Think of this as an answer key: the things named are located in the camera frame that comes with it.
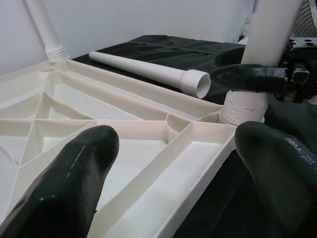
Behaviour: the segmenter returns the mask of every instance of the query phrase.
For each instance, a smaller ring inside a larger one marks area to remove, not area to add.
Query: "vertical white pipe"
[[[241,63],[278,66],[302,4],[303,0],[260,0]],[[268,94],[229,91],[221,118],[234,125],[263,121],[267,104]]]
[[[25,3],[42,39],[48,60],[57,62],[68,58],[66,49],[55,32],[42,0],[25,0]]]

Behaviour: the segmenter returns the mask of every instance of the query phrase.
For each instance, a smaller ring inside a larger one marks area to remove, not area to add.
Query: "black fabric surface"
[[[197,41],[168,36],[143,36],[99,52],[135,60],[157,63],[183,70],[212,72],[219,66],[237,62],[243,47],[231,43]],[[117,72],[122,75],[162,86],[150,79],[90,60],[88,55],[75,61]],[[223,104],[226,88],[212,85],[204,100]],[[297,136],[317,152],[317,138],[309,130],[315,126],[316,108],[309,104],[296,105],[270,98],[265,123]],[[231,153],[205,193],[175,234],[175,238],[264,238],[280,237],[277,225],[265,211],[249,172],[236,152]]]

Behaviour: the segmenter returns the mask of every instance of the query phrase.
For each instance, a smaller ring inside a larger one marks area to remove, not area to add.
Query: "white plastic tube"
[[[203,98],[211,86],[210,75],[195,69],[184,71],[99,52],[90,52],[89,58],[179,88],[184,94],[197,98]]]
[[[242,64],[278,66],[303,0],[260,0],[252,19]],[[229,91],[221,119],[239,125],[263,121],[268,94]]]
[[[58,62],[69,57],[60,42],[42,0],[25,0],[33,22],[44,44],[45,54],[50,62]]]

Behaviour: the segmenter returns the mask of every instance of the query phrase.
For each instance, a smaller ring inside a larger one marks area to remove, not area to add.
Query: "white 3d-printed tray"
[[[234,149],[222,106],[136,79],[65,60],[1,80],[0,222],[68,141],[107,124],[120,149],[88,237],[172,237]]]

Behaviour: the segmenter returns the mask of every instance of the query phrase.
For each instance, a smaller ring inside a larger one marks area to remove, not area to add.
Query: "white wall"
[[[44,0],[72,58],[145,34],[231,41],[253,0]],[[45,60],[22,0],[0,0],[0,75]]]

